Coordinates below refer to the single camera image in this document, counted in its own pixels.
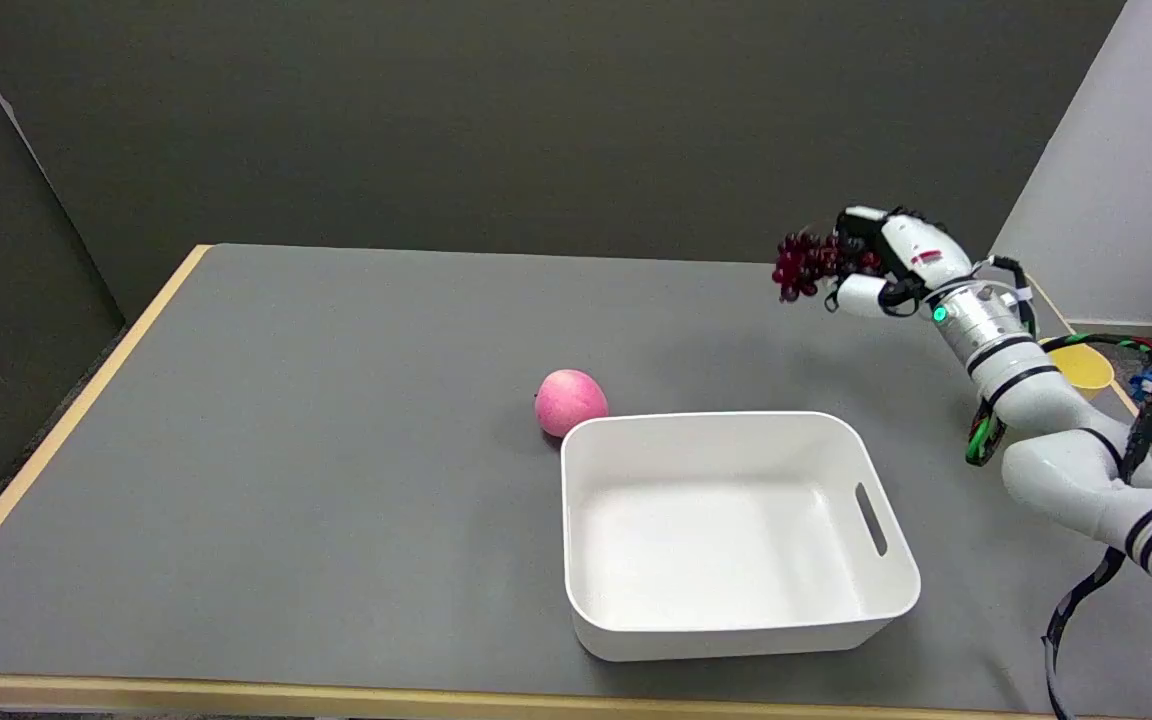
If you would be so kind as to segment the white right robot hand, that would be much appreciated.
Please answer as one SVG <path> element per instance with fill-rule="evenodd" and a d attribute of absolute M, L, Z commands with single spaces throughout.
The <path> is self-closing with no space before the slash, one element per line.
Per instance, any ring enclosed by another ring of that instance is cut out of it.
<path fill-rule="evenodd" d="M 878 266 L 861 270 L 856 260 L 852 272 L 838 270 L 826 296 L 831 313 L 918 314 L 929 296 L 964 281 L 973 268 L 973 260 L 941 223 L 909 209 L 849 206 L 838 213 L 835 237 L 846 258 L 856 251 L 870 252 Z"/>

